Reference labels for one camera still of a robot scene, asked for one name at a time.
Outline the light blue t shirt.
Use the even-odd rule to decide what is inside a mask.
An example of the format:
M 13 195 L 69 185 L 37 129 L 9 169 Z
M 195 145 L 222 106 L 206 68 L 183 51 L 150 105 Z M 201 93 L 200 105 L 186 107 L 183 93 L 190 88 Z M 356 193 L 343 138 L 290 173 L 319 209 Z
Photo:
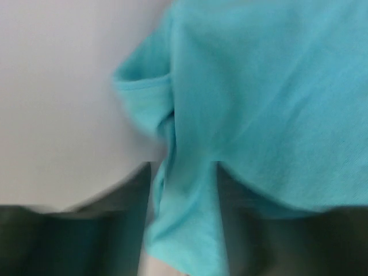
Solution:
M 145 247 L 182 273 L 228 273 L 217 165 L 264 216 L 367 204 L 366 1 L 175 1 L 114 84 L 167 144 Z

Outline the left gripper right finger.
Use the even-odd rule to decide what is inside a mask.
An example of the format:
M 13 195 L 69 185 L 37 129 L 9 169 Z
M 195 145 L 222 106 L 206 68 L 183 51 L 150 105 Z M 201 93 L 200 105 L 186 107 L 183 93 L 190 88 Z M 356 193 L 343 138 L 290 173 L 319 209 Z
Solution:
M 367 275 L 367 207 L 275 219 L 217 166 L 229 275 Z

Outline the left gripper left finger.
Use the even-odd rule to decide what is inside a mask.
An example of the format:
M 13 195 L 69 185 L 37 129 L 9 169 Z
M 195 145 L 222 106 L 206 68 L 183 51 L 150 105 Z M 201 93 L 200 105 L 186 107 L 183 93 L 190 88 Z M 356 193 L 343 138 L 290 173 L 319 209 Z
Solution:
M 146 163 L 68 212 L 1 206 L 1 274 L 138 275 L 150 184 Z

